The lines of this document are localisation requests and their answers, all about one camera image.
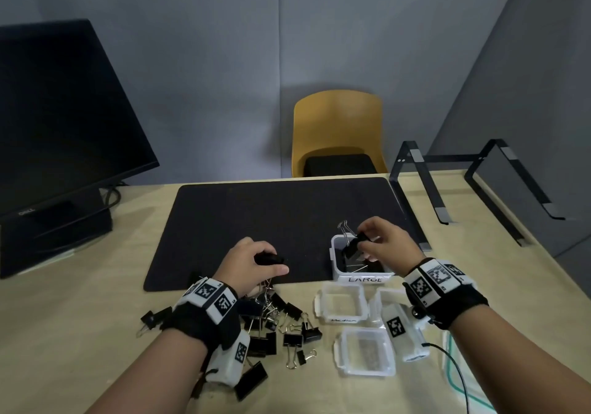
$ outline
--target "metal bracket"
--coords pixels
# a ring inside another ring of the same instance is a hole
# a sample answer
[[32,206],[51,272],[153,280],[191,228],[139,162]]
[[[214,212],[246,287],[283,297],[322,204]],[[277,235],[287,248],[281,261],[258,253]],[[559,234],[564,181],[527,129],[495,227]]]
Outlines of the metal bracket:
[[501,150],[503,155],[507,158],[513,169],[517,172],[521,180],[525,183],[528,187],[529,191],[536,197],[536,200],[540,203],[542,208],[545,212],[554,220],[565,220],[565,217],[558,215],[558,210],[556,206],[550,201],[548,196],[543,192],[542,188],[538,185],[536,180],[529,174],[529,172],[525,169],[521,161],[517,158],[511,147],[507,145],[507,143],[503,139],[491,139],[490,141],[486,142],[486,145],[482,149],[482,151],[478,154],[464,154],[464,155],[427,155],[423,156],[421,154],[420,149],[418,149],[417,142],[415,141],[403,141],[403,144],[398,151],[398,156],[396,157],[396,161],[392,166],[392,171],[390,172],[389,182],[394,190],[394,193],[400,203],[400,206],[404,210],[405,215],[407,216],[411,228],[416,234],[416,237],[419,242],[419,246],[423,249],[424,252],[431,251],[431,246],[429,245],[427,238],[421,228],[420,224],[418,223],[417,217],[414,215],[410,203],[408,202],[402,187],[398,183],[398,175],[402,170],[404,164],[415,164],[417,168],[417,172],[419,177],[421,178],[421,182],[423,183],[425,190],[427,192],[427,196],[431,201],[433,209],[435,210],[435,214],[437,219],[442,224],[452,224],[454,223],[447,211],[445,204],[443,204],[443,200],[441,199],[441,195],[437,190],[437,186],[435,186],[435,182],[433,182],[431,173],[427,168],[427,164],[430,162],[471,162],[472,164],[469,166],[468,170],[464,174],[464,179],[469,184],[470,187],[474,190],[474,192],[478,195],[478,197],[484,202],[485,206],[492,212],[492,214],[497,218],[499,223],[505,227],[506,231],[510,233],[513,239],[520,245],[520,246],[527,246],[528,242],[523,237],[523,235],[519,232],[519,230],[515,227],[513,222],[502,212],[502,210],[494,203],[491,197],[486,194],[486,192],[479,186],[479,184],[474,180],[474,172],[478,169],[479,165],[486,159],[488,154],[491,152],[493,147],[497,145],[498,148]]

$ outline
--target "left hand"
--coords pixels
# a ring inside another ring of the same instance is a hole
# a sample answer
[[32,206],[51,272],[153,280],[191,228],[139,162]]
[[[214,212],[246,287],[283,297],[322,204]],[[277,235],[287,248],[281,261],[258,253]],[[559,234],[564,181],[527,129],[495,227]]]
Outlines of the left hand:
[[290,271],[287,265],[257,265],[254,256],[260,252],[277,254],[266,241],[253,241],[250,237],[241,239],[228,251],[213,278],[231,286],[241,298],[262,281]]

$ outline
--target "desk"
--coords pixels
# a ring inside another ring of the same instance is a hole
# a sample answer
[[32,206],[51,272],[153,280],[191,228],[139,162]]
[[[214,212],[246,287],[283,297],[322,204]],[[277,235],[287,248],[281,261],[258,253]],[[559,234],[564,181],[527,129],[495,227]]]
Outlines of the desk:
[[[591,381],[591,301],[535,239],[522,248],[462,179],[433,177],[456,225],[437,221],[416,173],[400,184],[433,247],[474,277],[490,304],[515,327]],[[0,282],[2,412],[83,412],[154,339],[136,339],[139,317],[174,303],[180,292],[145,293],[144,277],[180,185],[122,188],[114,231],[73,257]],[[519,222],[517,226],[526,232]],[[279,285],[286,301],[312,312],[321,282]],[[389,286],[400,287],[395,278]],[[367,286],[367,297],[374,287]],[[340,325],[324,325],[318,357],[287,370],[285,354],[263,359],[270,378],[237,403],[230,390],[206,390],[188,412],[461,413],[443,379],[441,357],[398,363],[395,377],[339,377],[332,344]],[[441,343],[434,327],[428,341]]]

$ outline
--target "monitor stand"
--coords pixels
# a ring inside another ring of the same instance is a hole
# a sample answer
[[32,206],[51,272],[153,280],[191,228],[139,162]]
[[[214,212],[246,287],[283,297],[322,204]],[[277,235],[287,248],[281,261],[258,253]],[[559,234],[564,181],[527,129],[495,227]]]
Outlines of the monitor stand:
[[68,201],[11,218],[0,226],[0,279],[81,246],[112,229],[111,212],[105,208],[99,189],[80,192]]

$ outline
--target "black monitor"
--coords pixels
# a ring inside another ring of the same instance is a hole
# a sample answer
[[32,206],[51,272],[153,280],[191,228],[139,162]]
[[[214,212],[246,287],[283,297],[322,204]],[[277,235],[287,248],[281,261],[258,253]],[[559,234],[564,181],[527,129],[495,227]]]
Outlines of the black monitor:
[[0,28],[0,277],[110,231],[99,189],[158,165],[89,21]]

